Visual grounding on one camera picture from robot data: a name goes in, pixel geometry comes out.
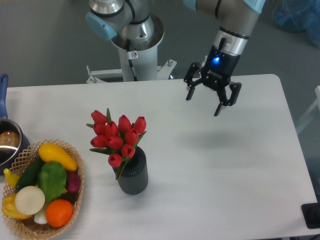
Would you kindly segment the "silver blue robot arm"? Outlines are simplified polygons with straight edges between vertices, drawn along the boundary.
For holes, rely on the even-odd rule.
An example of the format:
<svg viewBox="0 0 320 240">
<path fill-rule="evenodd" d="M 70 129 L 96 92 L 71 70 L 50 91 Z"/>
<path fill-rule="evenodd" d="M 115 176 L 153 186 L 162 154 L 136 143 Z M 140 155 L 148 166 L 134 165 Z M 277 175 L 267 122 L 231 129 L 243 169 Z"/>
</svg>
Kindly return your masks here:
<svg viewBox="0 0 320 240">
<path fill-rule="evenodd" d="M 241 84 L 232 73 L 262 12 L 262 0 L 186 0 L 184 4 L 221 21 L 203 64 L 193 62 L 184 77 L 187 99 L 199 84 L 215 91 L 220 110 L 236 103 Z M 161 20 L 150 12 L 148 0 L 91 0 L 85 20 L 100 38 L 117 47 L 123 80 L 157 80 L 158 45 L 164 37 Z"/>
</svg>

